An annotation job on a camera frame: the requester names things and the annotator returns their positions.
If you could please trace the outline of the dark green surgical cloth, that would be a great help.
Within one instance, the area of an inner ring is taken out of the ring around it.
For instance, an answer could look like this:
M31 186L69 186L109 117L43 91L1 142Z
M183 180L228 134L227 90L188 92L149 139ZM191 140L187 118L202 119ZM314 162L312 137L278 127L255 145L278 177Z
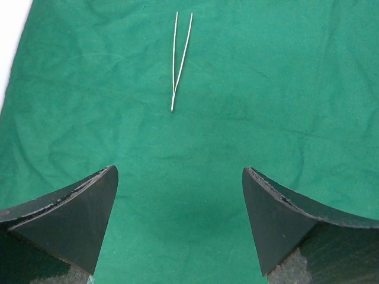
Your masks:
M191 13L181 78L175 76ZM264 283L253 167L378 218L377 1L34 1L1 113L1 208L115 165L96 283Z

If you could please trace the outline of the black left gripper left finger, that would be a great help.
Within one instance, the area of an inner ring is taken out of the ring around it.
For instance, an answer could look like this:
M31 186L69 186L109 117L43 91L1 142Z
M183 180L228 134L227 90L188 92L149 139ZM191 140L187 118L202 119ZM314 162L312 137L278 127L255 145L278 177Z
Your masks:
M1 283L89 283L118 188L108 166L1 210Z

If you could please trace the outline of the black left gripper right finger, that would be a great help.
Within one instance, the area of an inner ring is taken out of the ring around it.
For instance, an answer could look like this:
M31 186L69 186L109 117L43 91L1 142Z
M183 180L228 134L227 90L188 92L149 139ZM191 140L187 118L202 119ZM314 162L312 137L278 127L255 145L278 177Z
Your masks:
M242 173L261 272L269 283L377 283L378 221Z

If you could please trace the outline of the thin steel tweezers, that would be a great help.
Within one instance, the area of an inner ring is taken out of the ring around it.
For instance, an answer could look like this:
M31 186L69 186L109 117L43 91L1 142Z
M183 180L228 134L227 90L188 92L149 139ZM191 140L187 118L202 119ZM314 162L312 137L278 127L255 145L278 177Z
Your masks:
M186 42L184 46L184 51L182 54L182 59L181 59L181 64L179 67L178 75L175 76L175 56L176 56L176 35L177 35L177 26L178 26L178 12L176 12L175 15L175 23L174 23L174 36L173 36L173 46L172 46L172 99L171 99L171 112L174 111L175 107L175 98L176 98L176 90L181 78L183 66L184 66L184 61L185 61L185 56L187 53L188 49L188 44L190 40L190 35L191 35L191 29L192 29L192 22L193 22L193 13L191 13L190 20L189 20L189 26L188 26L188 31L187 31L187 37L186 37Z

